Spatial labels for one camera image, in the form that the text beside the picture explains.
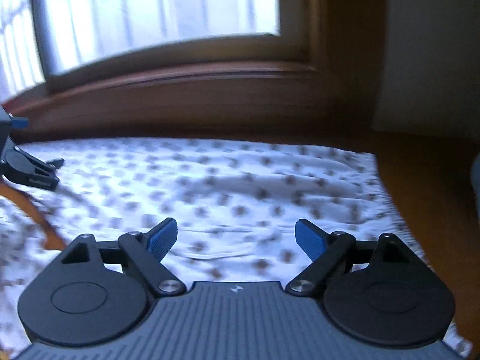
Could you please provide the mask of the rolled light blue towel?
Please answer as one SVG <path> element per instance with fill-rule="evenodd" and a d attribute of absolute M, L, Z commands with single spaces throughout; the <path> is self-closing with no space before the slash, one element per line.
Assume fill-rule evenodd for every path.
<path fill-rule="evenodd" d="M 475 196 L 475 205 L 477 211 L 480 211 L 480 154 L 478 154 L 471 166 L 470 180 Z"/>

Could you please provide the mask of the white patterned pyjama pants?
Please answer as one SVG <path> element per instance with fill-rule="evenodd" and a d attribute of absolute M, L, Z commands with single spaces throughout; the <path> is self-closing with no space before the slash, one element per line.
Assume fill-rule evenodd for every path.
<path fill-rule="evenodd" d="M 10 359 L 465 359 L 452 292 L 427 265 L 376 158 L 315 145 L 103 138 L 23 145 L 64 159 L 55 191 L 23 190 L 66 244 L 1 201 L 1 354 Z M 152 295 L 118 240 L 167 218 Z M 287 284 L 311 260 L 306 219 L 356 239 L 318 295 Z"/>

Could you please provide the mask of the window with grey frame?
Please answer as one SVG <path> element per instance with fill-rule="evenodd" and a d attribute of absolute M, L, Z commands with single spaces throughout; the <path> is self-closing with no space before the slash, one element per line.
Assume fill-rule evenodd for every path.
<path fill-rule="evenodd" d="M 1 99 L 179 64 L 308 57 L 314 0 L 1 0 Z"/>

